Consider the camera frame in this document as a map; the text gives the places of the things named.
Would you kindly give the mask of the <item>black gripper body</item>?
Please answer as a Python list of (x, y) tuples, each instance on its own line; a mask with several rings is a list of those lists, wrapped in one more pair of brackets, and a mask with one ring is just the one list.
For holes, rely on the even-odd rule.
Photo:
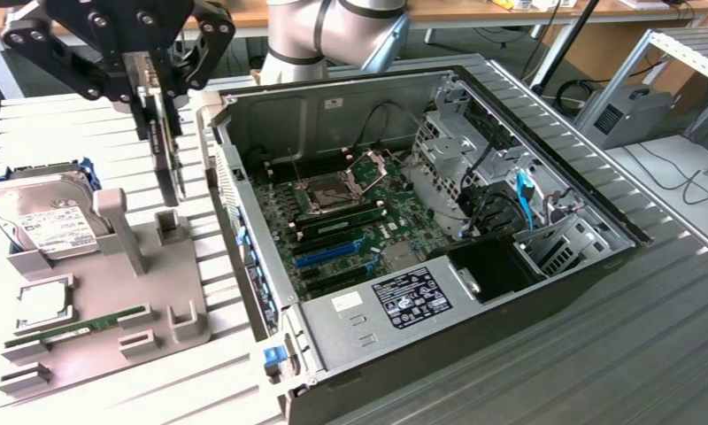
[(43, 1), (47, 17), (97, 50), (102, 37), (121, 52), (166, 49), (193, 11), (192, 1)]

